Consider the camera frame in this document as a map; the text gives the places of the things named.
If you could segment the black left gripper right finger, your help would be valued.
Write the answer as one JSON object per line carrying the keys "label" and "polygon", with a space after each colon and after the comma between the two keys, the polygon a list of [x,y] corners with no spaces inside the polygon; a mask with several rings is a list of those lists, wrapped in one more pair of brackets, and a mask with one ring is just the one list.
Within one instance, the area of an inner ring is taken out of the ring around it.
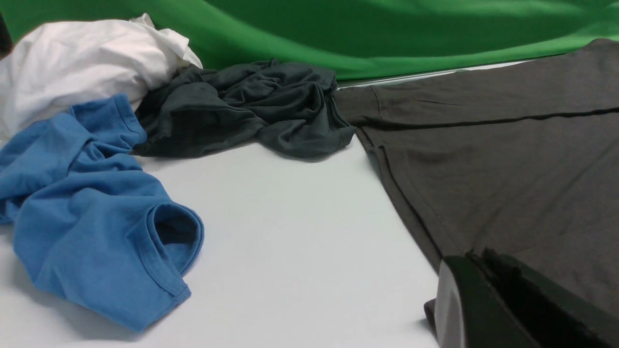
{"label": "black left gripper right finger", "polygon": [[511,319],[538,348],[617,348],[618,319],[512,256],[483,251]]}

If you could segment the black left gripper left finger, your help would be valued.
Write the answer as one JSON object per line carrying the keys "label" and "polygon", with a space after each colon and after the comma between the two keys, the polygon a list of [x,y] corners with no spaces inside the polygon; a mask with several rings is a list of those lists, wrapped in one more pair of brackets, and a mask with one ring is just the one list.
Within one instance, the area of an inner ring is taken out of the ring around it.
{"label": "black left gripper left finger", "polygon": [[424,311],[441,348],[537,346],[482,269],[464,256],[442,260],[436,298]]}

